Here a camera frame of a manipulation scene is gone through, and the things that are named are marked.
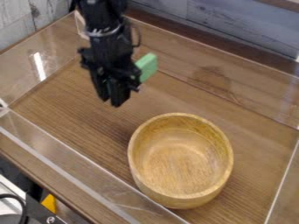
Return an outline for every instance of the wooden bowl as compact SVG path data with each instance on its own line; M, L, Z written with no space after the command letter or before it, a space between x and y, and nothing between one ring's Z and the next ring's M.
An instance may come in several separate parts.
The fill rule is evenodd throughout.
M233 165L229 140L196 115L159 115L135 131L128 163L141 192L175 209L195 208L220 193Z

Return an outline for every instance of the wall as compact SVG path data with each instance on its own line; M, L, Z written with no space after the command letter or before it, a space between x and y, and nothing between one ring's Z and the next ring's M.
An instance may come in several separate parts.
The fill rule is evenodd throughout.
M71 0L0 0L0 51L68 13Z
M296 58L299 13L255 0L132 0L132 7Z

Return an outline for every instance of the green object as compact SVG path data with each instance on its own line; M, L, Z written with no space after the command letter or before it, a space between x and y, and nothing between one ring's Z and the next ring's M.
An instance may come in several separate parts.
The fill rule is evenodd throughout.
M141 70L140 82L145 82L157 70L157 58L151 52L135 63Z

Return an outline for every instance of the bowl rim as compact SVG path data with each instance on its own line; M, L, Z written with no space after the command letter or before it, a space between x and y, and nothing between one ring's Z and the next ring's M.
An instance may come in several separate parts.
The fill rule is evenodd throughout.
M191 117L191 118L199 120L201 123L207 123L219 132L220 137L224 141L224 144L228 146L227 147L227 150L228 150L228 166L227 166L227 170L224 171L224 173L223 173L221 177L219 178L217 182L208 189L205 189L201 192L195 192L195 193L189 193L189 194L180 194L180 195L175 195L175 196L171 195L171 194L164 194L161 192L157 192L152 187L149 187L145 184L143 175L140 175L140 172L136 169L136 164L135 164L135 161L133 161L133 146L135 146L136 137L137 137L140 131L148 126L149 123L152 123L156 120L159 120L164 117L168 117L168 116L187 116L187 117ZM173 198L173 199L181 199L181 200L183 199L201 198L204 196L208 196L211 193L216 192L217 190L220 190L220 188L225 185L225 183L228 181L228 178L229 178L229 175L231 175L231 172L232 172L232 167L233 167L233 151L232 151L232 148L231 148L229 140L228 140L225 134L223 133L223 131L220 130L220 128L212 122L209 122L207 119L201 118L197 115L191 115L191 114L187 114L187 113L167 113L167 114L161 114L161 115L157 115L157 116L152 117L135 130L135 133L133 133L133 135L129 139L129 143L128 143L127 148L128 148L128 150L127 150L128 164L129 164L129 169L131 169L132 175L137 178L137 180L141 182L141 184L148 189L151 189L152 192L163 195L164 197L169 197L169 198Z

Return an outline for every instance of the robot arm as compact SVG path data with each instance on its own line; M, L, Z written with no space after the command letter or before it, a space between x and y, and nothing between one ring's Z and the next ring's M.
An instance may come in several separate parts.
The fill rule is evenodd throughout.
M80 48L81 66L89 70L97 96L115 107L137 91L141 71L131 57L131 24L123 13L127 0L76 0L85 19L91 48Z

